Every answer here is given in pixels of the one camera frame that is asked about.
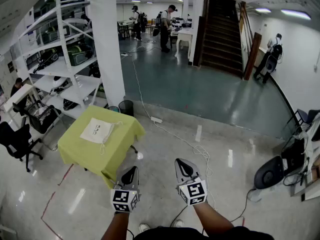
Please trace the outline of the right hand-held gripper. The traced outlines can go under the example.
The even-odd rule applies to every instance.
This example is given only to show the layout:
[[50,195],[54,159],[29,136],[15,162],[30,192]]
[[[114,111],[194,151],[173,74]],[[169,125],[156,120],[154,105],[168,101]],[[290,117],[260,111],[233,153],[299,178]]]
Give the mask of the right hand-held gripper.
[[187,206],[194,206],[207,200],[206,181],[202,180],[199,175],[198,167],[183,158],[177,158],[174,161],[175,173],[178,183],[182,183],[177,187],[178,194],[182,197]]

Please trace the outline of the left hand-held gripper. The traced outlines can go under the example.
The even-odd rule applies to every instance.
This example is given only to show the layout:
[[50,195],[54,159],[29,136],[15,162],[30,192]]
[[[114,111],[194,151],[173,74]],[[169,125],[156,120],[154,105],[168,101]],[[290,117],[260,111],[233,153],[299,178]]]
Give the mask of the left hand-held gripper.
[[123,170],[119,175],[119,184],[110,190],[111,207],[116,213],[131,213],[140,201],[140,191],[123,186],[137,188],[139,186],[139,169],[137,166]]

